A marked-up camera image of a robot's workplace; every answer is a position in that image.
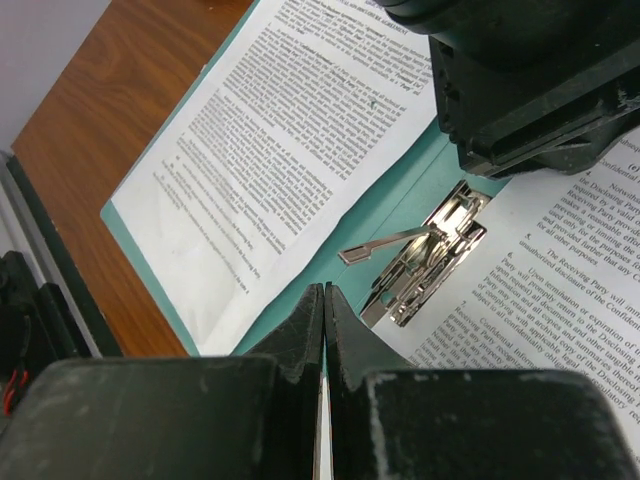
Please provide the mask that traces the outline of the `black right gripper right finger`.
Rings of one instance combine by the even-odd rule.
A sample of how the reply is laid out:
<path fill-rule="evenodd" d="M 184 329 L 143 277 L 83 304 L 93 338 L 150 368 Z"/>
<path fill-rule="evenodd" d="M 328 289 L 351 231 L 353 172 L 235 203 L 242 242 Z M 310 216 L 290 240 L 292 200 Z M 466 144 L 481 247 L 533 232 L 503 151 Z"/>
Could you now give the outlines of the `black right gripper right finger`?
<path fill-rule="evenodd" d="M 549 369 L 416 367 L 325 288 L 332 470 L 337 479 L 633 479 L 605 397 Z"/>

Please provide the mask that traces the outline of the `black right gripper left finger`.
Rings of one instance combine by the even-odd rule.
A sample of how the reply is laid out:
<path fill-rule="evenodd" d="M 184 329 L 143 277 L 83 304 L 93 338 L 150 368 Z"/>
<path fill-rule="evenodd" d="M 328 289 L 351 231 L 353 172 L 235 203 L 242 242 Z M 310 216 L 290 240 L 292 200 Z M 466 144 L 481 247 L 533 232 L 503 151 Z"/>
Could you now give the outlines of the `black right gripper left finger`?
<path fill-rule="evenodd" d="M 67 360 L 1 435 L 5 479 L 315 479 L 324 289 L 238 356 Z"/>

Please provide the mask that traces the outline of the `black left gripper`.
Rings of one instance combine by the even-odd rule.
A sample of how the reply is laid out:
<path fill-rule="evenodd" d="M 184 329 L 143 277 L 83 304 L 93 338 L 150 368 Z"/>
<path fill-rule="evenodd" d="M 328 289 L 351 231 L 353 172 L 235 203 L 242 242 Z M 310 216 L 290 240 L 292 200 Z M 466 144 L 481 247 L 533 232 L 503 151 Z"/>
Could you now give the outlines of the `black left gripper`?
<path fill-rule="evenodd" d="M 491 179 L 594 166 L 639 125 L 635 1 L 386 1 L 429 39 L 437 119 Z"/>

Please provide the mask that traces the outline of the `metal folder clip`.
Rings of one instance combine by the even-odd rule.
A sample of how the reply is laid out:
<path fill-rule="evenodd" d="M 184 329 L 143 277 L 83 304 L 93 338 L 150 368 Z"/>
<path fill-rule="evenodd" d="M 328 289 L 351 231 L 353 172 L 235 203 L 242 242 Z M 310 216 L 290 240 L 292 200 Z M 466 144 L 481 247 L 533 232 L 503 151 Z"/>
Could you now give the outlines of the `metal folder clip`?
<path fill-rule="evenodd" d="M 345 265 L 352 266 L 370 260 L 380 249 L 402 246 L 371 284 L 360 311 L 367 326 L 374 327 L 385 317 L 399 327 L 410 322 L 486 236 L 487 228 L 477 217 L 491 200 L 461 180 L 420 226 L 338 253 Z"/>

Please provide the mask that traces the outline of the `printed paper stack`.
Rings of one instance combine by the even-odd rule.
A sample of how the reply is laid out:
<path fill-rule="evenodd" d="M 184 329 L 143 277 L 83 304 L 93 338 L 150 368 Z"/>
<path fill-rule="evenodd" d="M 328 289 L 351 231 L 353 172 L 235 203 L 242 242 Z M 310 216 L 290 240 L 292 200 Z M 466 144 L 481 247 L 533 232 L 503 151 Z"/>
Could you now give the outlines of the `printed paper stack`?
<path fill-rule="evenodd" d="M 406 326 L 375 332 L 428 368 L 588 376 L 639 440 L 639 136 L 575 176 L 511 180 L 486 236 Z"/>

